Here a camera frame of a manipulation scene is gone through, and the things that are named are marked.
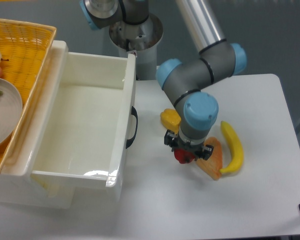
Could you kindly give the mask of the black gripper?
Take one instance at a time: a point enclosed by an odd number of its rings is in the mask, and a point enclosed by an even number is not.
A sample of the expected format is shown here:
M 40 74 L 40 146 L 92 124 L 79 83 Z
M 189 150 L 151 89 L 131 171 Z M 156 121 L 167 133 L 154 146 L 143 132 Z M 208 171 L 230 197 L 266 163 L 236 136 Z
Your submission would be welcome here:
M 204 138 L 201 139 L 190 139 L 190 138 L 181 138 L 175 134 L 172 130 L 167 129 L 164 135 L 164 144 L 171 148 L 171 151 L 182 149 L 187 152 L 194 153 L 194 160 L 197 161 L 202 159 L 207 161 L 213 154 L 213 146 L 210 144 L 203 145 Z

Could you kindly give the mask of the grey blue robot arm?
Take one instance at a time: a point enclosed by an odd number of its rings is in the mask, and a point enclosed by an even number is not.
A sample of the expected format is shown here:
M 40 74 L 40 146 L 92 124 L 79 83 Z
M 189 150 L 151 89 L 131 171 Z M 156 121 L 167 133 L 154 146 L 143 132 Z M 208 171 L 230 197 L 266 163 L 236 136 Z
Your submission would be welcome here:
M 206 0 L 179 0 L 177 6 L 198 51 L 199 58 L 182 63 L 174 58 L 156 66 L 154 51 L 163 36 L 160 20 L 149 11 L 146 0 L 82 0 L 82 12 L 93 30 L 107 27 L 112 43 L 124 55 L 135 55 L 137 77 L 155 77 L 179 114 L 178 129 L 168 130 L 164 143 L 181 164 L 207 160 L 213 147 L 205 139 L 218 115 L 218 103 L 203 89 L 242 72 L 245 50 L 229 43 Z

